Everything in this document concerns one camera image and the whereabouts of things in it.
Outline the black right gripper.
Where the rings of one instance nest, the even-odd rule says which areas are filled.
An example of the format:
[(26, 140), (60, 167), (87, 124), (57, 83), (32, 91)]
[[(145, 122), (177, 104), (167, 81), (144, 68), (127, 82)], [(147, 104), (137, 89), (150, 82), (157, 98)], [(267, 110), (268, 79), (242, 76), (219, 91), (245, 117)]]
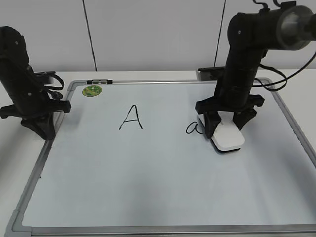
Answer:
[(261, 107), (264, 103), (261, 95), (250, 94), (256, 73), (256, 70), (225, 70), (217, 80), (214, 95), (196, 102), (195, 110), (203, 114), (207, 138), (213, 136), (221, 122), (218, 111), (235, 112), (233, 122), (238, 129), (256, 117), (257, 112), (252, 107)]

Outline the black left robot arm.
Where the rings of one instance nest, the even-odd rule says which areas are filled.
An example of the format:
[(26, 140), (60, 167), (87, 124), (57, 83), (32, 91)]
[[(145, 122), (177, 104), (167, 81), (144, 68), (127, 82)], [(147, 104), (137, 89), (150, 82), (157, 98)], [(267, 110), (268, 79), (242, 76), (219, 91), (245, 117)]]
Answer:
[(10, 26), (0, 29), (0, 82), (13, 102), (1, 107), (0, 117), (21, 118), (42, 139), (54, 139), (54, 113), (71, 109), (60, 92), (65, 83), (55, 71), (33, 71), (24, 37)]

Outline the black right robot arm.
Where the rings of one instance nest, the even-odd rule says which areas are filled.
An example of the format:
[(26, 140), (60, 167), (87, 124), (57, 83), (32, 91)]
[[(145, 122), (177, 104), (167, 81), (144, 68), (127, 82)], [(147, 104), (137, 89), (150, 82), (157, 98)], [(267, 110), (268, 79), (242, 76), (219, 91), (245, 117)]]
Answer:
[(204, 132), (211, 138), (221, 122), (219, 112), (232, 112), (233, 122), (242, 129), (261, 107), (264, 98), (250, 93), (261, 60), (268, 50), (295, 51), (316, 39), (316, 15), (295, 1), (279, 9), (265, 7), (258, 13), (238, 13), (227, 31), (230, 49), (224, 73), (217, 80), (212, 97), (198, 101), (197, 114), (204, 118)]

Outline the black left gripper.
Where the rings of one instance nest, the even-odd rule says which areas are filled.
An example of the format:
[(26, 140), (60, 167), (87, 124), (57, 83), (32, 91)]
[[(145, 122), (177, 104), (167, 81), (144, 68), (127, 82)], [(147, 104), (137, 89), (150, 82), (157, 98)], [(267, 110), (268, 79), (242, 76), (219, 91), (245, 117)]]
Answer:
[(68, 113), (71, 104), (62, 100), (59, 92), (64, 88), (64, 81), (54, 75), (53, 84), (38, 82), (35, 74), (26, 74), (15, 67), (0, 68), (0, 82), (13, 104), (0, 109), (0, 117), (23, 118), (21, 125), (32, 130), (44, 140), (55, 137), (52, 112)]

